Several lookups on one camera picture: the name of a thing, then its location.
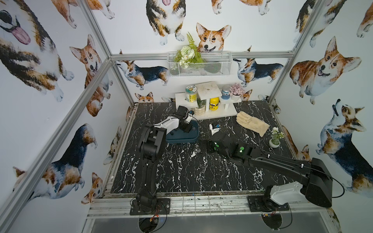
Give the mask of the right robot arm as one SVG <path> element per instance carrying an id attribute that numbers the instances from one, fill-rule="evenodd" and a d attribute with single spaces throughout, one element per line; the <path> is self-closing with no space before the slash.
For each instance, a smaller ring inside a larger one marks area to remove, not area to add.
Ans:
<path id="1" fill-rule="evenodd" d="M 262 150 L 260 147 L 235 143 L 223 132 L 207 142 L 207 151 L 244 167 L 263 168 L 293 179 L 293 183 L 269 186 L 264 197 L 277 205 L 304 199 L 323 208 L 332 206 L 333 179 L 320 159 L 296 160 Z"/>

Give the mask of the teal plastic storage box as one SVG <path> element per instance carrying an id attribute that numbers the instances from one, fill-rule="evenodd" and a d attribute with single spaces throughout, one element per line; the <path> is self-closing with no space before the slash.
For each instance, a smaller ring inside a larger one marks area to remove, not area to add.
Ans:
<path id="1" fill-rule="evenodd" d="M 199 137 L 199 124 L 196 120 L 190 123 L 191 129 L 188 133 L 182 129 L 174 129 L 166 136 L 166 142 L 169 144 L 194 143 Z"/>

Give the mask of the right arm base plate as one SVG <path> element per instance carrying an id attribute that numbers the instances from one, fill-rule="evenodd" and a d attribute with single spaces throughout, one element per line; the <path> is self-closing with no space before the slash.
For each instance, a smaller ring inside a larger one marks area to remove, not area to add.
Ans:
<path id="1" fill-rule="evenodd" d="M 275 211 L 289 211 L 288 204 L 279 205 L 264 196 L 248 196 L 248 205 L 251 212 L 272 213 Z"/>

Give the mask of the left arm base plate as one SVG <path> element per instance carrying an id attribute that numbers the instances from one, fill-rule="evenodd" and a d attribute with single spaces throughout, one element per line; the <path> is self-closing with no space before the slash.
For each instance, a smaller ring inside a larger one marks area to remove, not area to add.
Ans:
<path id="1" fill-rule="evenodd" d="M 142 216 L 142 215 L 168 215 L 170 213 L 171 199 L 160 198 L 153 199 L 150 204 L 141 203 L 137 200 L 132 200 L 130 215 L 131 216 Z"/>

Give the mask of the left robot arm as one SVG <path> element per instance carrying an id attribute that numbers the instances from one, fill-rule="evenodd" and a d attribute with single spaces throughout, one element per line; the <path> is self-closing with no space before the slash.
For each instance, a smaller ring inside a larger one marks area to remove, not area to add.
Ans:
<path id="1" fill-rule="evenodd" d="M 170 212 L 166 207 L 167 199 L 157 199 L 156 167 L 168 144 L 194 143 L 198 136 L 198 120 L 194 112 L 184 106 L 179 106 L 176 113 L 160 123 L 144 126 L 137 146 L 142 162 L 142 182 L 131 204 L 131 215 L 157 215 L 162 209 L 167 214 Z"/>

